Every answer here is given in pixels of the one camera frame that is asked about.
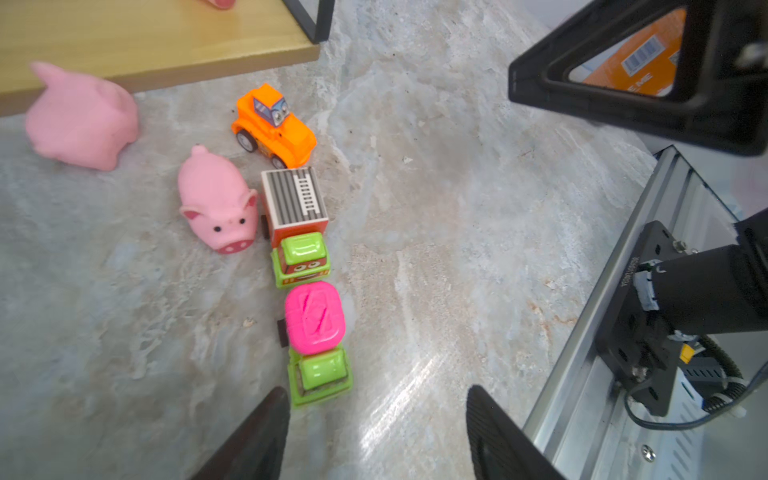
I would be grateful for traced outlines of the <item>green truck with box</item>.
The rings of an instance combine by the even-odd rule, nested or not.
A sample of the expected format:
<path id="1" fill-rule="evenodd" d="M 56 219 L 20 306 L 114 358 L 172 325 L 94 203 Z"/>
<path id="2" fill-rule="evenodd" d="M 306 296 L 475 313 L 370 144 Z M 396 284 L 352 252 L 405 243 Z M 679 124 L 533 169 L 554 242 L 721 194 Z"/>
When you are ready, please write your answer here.
<path id="1" fill-rule="evenodd" d="M 324 233 L 330 218 L 311 167 L 261 173 L 261 222 L 279 289 L 325 279 L 331 272 Z"/>

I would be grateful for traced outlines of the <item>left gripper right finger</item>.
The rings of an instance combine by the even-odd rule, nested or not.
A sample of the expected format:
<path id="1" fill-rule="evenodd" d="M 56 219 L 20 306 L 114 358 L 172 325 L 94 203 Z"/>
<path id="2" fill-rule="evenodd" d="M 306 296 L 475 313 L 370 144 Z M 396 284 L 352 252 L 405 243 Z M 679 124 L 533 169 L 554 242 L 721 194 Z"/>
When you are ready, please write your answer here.
<path id="1" fill-rule="evenodd" d="M 480 385 L 468 391 L 466 426 L 476 479 L 565 479 Z"/>

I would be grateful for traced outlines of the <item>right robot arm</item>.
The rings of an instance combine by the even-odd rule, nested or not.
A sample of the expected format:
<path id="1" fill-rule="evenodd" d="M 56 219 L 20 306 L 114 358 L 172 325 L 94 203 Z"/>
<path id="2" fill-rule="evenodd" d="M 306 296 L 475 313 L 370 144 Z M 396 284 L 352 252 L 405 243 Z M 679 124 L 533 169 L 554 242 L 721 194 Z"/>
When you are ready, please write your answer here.
<path id="1" fill-rule="evenodd" d="M 683 14 L 671 84 L 658 94 L 574 80 L 615 44 Z M 763 1 L 593 1 L 509 67 L 512 102 L 753 156 L 767 147 L 767 5 Z M 666 421 L 683 335 L 767 327 L 767 215 L 739 221 L 731 245 L 677 253 L 654 221 L 640 234 L 596 334 L 627 402 Z"/>

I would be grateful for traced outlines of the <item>green truck pink load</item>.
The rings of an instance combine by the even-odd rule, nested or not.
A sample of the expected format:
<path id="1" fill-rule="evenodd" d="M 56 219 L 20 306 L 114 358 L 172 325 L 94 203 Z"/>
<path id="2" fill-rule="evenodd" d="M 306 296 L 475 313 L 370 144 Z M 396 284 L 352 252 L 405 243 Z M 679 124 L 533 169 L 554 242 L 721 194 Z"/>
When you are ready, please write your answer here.
<path id="1" fill-rule="evenodd" d="M 288 349 L 294 407 L 320 403 L 352 389 L 353 372 L 342 344 L 346 320 L 333 285 L 318 281 L 290 290 L 277 328 L 281 345 Z"/>

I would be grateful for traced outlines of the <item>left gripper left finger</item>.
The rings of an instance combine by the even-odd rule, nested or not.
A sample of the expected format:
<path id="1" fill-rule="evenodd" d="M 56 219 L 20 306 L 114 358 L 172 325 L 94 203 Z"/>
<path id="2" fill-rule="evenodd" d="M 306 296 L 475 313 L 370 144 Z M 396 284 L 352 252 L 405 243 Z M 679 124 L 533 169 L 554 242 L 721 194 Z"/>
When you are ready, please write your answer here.
<path id="1" fill-rule="evenodd" d="M 289 421 L 288 393 L 283 387 L 277 386 L 192 479 L 278 479 Z"/>

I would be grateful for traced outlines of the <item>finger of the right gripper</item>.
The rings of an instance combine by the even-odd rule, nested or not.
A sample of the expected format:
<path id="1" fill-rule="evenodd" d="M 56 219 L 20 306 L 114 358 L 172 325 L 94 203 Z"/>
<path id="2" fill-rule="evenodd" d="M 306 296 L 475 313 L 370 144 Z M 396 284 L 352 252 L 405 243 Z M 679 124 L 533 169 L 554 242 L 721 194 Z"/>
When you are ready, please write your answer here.
<path id="1" fill-rule="evenodd" d="M 593 1 L 509 67 L 512 102 L 733 155 L 767 147 L 763 1 Z"/>

